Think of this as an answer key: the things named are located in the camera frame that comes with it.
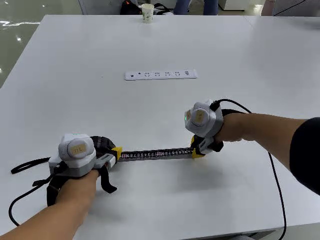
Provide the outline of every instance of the black sleeve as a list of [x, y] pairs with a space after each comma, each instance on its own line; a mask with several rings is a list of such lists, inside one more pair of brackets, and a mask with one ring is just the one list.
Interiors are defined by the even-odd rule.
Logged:
[[293, 134], [290, 170], [300, 183], [320, 195], [320, 117], [305, 121]]

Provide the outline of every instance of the floor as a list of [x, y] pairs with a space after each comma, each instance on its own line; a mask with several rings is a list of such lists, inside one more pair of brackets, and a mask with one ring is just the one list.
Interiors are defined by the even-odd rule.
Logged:
[[[193, 0], [191, 15], [201, 15], [203, 0]], [[263, 5], [252, 4], [245, 11], [223, 11], [219, 15], [261, 15]], [[0, 87], [18, 60], [41, 19], [46, 14], [82, 14], [77, 0], [0, 0]], [[278, 230], [263, 240], [277, 240]], [[319, 240], [320, 224], [289, 227], [284, 240]]]

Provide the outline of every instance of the yellow clip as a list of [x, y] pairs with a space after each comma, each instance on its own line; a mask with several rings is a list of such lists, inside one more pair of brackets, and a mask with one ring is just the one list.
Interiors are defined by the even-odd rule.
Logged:
[[111, 150], [116, 151], [116, 160], [118, 161], [119, 158], [121, 157], [122, 146], [116, 146], [116, 147], [112, 148]]
[[192, 136], [190, 145], [193, 144], [194, 141], [195, 141], [195, 135]]
[[205, 155], [200, 155], [200, 154], [197, 154], [196, 153], [196, 149], [194, 148], [193, 151], [192, 151], [192, 158], [193, 159], [197, 159], [197, 158], [202, 158], [204, 157]]

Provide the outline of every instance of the jeans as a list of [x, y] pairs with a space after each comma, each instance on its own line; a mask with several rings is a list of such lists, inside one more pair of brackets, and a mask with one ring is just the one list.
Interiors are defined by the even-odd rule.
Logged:
[[[190, 0], [176, 0], [173, 13], [175, 15], [186, 15], [189, 3]], [[204, 0], [203, 15], [218, 15], [218, 0]]]

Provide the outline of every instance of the wrist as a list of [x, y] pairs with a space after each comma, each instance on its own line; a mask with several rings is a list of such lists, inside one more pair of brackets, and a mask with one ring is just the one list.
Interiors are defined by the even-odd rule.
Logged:
[[251, 113], [241, 113], [238, 116], [238, 124], [240, 129], [241, 138], [247, 141], [251, 141], [249, 122], [251, 118]]

